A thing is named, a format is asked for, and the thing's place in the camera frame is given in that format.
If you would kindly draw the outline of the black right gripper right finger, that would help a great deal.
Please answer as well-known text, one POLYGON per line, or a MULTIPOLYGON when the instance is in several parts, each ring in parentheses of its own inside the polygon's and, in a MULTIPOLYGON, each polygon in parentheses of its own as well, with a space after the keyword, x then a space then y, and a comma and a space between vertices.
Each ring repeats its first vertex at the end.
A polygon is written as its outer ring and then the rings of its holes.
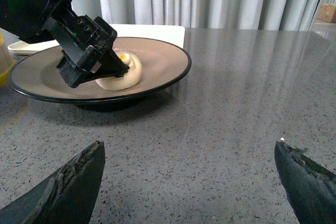
POLYGON ((285 142, 275 145, 275 162, 288 201, 300 223, 335 223, 335 174, 285 142))

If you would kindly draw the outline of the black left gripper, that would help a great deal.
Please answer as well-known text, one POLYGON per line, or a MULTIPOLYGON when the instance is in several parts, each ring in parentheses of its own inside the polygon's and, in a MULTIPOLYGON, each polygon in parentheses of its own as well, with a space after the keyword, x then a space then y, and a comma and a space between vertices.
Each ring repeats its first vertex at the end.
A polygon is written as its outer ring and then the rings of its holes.
POLYGON ((30 44, 57 40, 63 48, 57 69, 71 88, 91 80, 124 76, 129 67, 112 50, 116 30, 99 16, 78 16, 71 2, 1 0, 1 28, 30 44))

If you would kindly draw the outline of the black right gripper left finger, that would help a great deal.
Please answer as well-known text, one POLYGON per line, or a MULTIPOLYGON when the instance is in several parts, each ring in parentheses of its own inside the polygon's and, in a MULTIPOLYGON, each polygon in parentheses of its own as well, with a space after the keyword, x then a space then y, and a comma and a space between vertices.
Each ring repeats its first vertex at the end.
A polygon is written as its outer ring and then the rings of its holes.
POLYGON ((1 209, 1 223, 89 223, 105 164, 96 141, 1 209))

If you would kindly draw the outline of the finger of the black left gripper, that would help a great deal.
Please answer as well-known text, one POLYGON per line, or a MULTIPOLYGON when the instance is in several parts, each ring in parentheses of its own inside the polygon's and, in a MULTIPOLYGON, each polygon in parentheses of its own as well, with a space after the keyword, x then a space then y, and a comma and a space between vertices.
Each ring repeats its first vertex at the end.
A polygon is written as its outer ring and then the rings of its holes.
POLYGON ((129 67, 131 64, 131 54, 129 52, 126 51, 115 52, 114 50, 111 50, 111 56, 113 67, 121 67, 122 65, 129 67))

